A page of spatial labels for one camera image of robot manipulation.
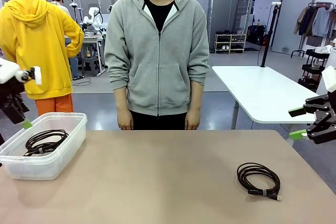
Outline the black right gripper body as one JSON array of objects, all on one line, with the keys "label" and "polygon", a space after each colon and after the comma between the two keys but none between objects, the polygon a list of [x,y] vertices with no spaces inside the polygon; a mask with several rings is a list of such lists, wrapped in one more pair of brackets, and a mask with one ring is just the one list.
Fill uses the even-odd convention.
[{"label": "black right gripper body", "polygon": [[307,136],[315,144],[335,140],[335,91],[306,99],[306,113],[314,114],[315,121],[307,129]]}]

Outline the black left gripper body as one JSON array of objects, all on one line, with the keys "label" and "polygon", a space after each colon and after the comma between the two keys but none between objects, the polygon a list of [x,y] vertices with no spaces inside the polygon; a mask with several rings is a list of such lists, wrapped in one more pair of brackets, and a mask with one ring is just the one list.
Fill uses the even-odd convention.
[{"label": "black left gripper body", "polygon": [[29,108],[24,104],[21,93],[24,84],[19,81],[7,81],[1,84],[1,110],[5,114],[24,114]]}]

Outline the person's left hand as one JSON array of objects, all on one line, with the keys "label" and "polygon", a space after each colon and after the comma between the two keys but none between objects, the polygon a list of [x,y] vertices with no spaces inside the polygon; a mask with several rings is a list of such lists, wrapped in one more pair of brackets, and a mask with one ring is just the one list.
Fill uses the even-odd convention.
[{"label": "person's left hand", "polygon": [[200,108],[190,108],[185,118],[186,130],[197,130],[201,120]]}]

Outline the person's right hand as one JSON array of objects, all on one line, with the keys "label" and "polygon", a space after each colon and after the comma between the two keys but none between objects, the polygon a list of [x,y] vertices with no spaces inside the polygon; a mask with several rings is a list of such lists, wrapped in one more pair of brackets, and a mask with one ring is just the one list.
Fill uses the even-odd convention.
[{"label": "person's right hand", "polygon": [[117,123],[121,130],[133,130],[133,117],[128,108],[117,108]]}]

